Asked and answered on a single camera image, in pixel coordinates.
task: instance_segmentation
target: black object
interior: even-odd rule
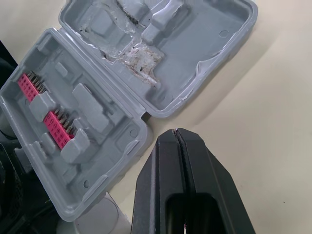
[[[0,41],[0,88],[13,73],[17,63]]]
[[[53,234],[58,220],[19,142],[0,143],[0,234]]]
[[[136,182],[132,234],[254,234],[231,175],[199,135],[169,130]]]

